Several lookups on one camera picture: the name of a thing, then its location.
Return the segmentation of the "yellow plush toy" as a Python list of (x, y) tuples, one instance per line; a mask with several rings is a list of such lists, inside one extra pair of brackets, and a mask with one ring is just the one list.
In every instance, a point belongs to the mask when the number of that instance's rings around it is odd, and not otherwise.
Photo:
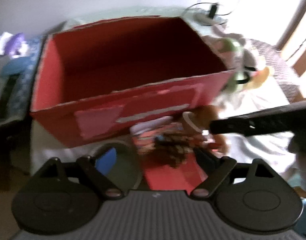
[(270, 76), (270, 68), (264, 67), (262, 70), (259, 70), (255, 76), (251, 78), (251, 81), (246, 84), (246, 89), (256, 89), (260, 88), (261, 85), (265, 83), (265, 81)]

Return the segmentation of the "striped grey pillow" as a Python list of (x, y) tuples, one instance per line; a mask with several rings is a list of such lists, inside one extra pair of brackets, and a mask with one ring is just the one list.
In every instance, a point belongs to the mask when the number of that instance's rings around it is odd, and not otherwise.
[(299, 92), (299, 76), (296, 71), (280, 57), (275, 47), (265, 42), (250, 39), (252, 48), (265, 59), (265, 65), (274, 71), (273, 77), (282, 89), (284, 95), (291, 103)]

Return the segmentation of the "blue checkered cloth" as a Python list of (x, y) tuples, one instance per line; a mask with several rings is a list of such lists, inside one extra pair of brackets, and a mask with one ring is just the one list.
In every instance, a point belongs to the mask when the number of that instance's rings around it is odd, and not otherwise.
[(6, 42), (13, 34), (0, 34), (0, 127), (21, 121), (29, 108), (36, 69), (45, 36), (26, 40), (20, 55), (4, 55)]

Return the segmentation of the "white power strip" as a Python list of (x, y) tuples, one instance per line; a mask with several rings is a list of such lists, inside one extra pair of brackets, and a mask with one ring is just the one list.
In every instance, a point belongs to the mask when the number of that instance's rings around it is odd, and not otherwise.
[(213, 26), (213, 25), (219, 25), (221, 24), (221, 21), (216, 21), (214, 19), (209, 18), (207, 15), (201, 13), (201, 12), (196, 12), (193, 15), (193, 19), (200, 25), (203, 26)]

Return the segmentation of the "green mushroom plush toy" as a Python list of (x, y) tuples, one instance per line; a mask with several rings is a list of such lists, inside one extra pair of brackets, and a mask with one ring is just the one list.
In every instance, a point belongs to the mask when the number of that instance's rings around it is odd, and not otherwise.
[(228, 69), (234, 74), (222, 89), (227, 94), (242, 90), (243, 85), (251, 81), (251, 74), (256, 71), (256, 60), (253, 54), (245, 48), (244, 38), (235, 39), (222, 37), (216, 42), (216, 49), (224, 59)]

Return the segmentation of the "small red patterned gift box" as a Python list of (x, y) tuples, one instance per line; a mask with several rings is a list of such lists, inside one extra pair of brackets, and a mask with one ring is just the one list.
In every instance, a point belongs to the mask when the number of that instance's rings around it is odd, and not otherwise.
[(221, 158), (228, 152), (226, 139), (211, 134), (209, 124), (219, 120), (210, 108), (139, 122), (130, 128), (141, 168), (153, 190), (192, 191), (207, 178), (197, 164), (194, 148)]

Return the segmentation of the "wooden window frame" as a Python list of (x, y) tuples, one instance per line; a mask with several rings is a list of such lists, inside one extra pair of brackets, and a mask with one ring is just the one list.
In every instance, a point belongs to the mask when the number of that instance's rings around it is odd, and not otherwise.
[(274, 77), (289, 102), (300, 101), (300, 77), (306, 71), (306, 0), (301, 0), (277, 48), (280, 55)]

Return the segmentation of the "large red cardboard box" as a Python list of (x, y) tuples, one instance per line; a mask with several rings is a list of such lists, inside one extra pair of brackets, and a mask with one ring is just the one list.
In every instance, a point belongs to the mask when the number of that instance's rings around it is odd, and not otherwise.
[(208, 105), (233, 75), (179, 17), (123, 17), (50, 35), (30, 112), (67, 147)]

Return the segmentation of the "black charger plug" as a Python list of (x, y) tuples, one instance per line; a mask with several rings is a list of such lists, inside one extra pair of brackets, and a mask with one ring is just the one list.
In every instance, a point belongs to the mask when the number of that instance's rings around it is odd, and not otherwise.
[(216, 16), (216, 13), (218, 11), (218, 7), (219, 7), (219, 3), (213, 3), (211, 5), (209, 13), (208, 13), (208, 17), (210, 19), (214, 19), (214, 17)]

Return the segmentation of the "white bunny plush toy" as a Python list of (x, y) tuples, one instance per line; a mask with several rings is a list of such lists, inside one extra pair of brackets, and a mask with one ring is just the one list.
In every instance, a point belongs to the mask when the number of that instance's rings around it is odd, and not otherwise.
[(256, 58), (246, 48), (247, 42), (243, 35), (225, 33), (215, 26), (213, 34), (203, 36), (202, 40), (219, 55), (227, 69), (257, 71)]

